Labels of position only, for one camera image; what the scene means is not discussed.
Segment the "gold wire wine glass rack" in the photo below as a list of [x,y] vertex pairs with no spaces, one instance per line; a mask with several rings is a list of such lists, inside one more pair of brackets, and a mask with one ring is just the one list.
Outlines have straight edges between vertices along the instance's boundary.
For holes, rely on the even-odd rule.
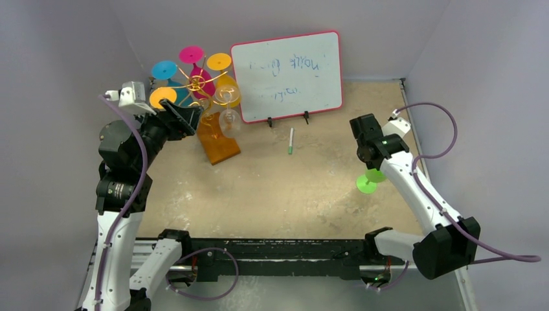
[[[197,82],[192,82],[190,74],[185,73],[179,66],[177,67],[179,72],[186,78],[183,88],[187,88],[193,98],[193,103],[190,106],[202,106],[204,109],[200,120],[201,124],[197,130],[197,136],[210,163],[216,165],[238,155],[241,150],[236,140],[225,137],[219,126],[219,115],[224,110],[224,107],[216,103],[214,95],[204,99],[196,99],[193,95],[192,87],[197,86]],[[212,77],[210,81],[215,85],[215,79],[219,76],[220,74]]]

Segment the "orange plastic wine glass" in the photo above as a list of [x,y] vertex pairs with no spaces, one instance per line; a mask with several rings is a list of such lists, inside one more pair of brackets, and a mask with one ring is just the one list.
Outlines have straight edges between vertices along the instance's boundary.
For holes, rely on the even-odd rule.
[[172,104],[175,104],[177,100],[176,91],[170,87],[160,87],[151,92],[149,97],[151,107],[155,109],[163,109],[161,105],[162,100],[168,100]]

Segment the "pink plastic wine glass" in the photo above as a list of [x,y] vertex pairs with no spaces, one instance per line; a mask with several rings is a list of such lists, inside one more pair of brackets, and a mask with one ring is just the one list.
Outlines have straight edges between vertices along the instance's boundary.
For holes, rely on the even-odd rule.
[[193,69],[190,73],[192,82],[197,82],[197,86],[193,86],[193,95],[196,99],[204,99],[208,96],[213,96],[216,87],[210,79],[211,75],[208,73],[205,66],[205,53],[204,50],[197,45],[190,45],[183,48],[179,53],[179,59],[183,63],[192,64]]

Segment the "clear wine glass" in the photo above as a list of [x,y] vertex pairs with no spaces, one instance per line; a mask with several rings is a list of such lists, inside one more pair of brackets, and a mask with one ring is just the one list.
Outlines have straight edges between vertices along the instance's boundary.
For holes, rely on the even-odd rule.
[[216,89],[216,103],[224,107],[219,115],[219,126],[225,137],[235,138],[240,132],[241,117],[234,109],[240,103],[240,90],[238,87],[225,84]]

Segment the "yellow plastic wine glass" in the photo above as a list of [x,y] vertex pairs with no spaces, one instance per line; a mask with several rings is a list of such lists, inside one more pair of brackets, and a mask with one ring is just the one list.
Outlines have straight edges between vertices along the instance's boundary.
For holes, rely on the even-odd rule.
[[213,71],[219,71],[220,76],[215,79],[215,101],[221,106],[229,105],[235,108],[240,104],[241,93],[235,79],[229,74],[232,58],[226,53],[216,53],[207,59],[207,66]]

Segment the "blue plastic wine glass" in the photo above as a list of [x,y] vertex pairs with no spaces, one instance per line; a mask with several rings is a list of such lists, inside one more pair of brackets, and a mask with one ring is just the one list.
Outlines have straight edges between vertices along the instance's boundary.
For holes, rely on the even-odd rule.
[[180,107],[187,107],[193,103],[193,98],[187,88],[183,88],[182,83],[174,80],[175,74],[178,73],[178,67],[175,62],[163,60],[157,62],[151,69],[151,75],[154,79],[165,80],[166,86],[175,91],[176,99],[174,104]]

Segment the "green plastic wine glass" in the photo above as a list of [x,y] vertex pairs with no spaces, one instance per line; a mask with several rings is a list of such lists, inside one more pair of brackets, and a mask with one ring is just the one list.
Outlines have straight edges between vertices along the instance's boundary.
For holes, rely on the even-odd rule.
[[379,170],[367,169],[365,173],[356,179],[356,187],[364,194],[373,194],[379,183],[386,180],[386,176]]

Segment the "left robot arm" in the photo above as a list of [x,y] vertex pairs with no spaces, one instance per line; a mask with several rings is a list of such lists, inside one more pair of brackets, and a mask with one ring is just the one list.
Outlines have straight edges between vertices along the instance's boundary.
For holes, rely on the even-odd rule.
[[121,114],[101,129],[98,237],[80,310],[149,310],[170,267],[191,261],[190,235],[165,229],[143,264],[131,269],[152,185],[147,171],[165,143],[195,135],[202,114],[201,106],[179,107],[164,99],[160,109],[137,118]]

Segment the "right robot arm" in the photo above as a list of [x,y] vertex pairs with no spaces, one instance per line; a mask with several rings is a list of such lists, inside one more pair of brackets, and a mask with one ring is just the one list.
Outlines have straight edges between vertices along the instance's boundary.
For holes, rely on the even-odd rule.
[[422,230],[421,235],[391,228],[370,233],[363,247],[365,259],[373,264],[388,256],[410,261],[429,280],[472,264],[477,245],[467,236],[479,238],[480,224],[453,209],[413,162],[403,139],[410,123],[397,117],[382,126],[370,113],[350,120],[350,127],[357,157],[395,186]]

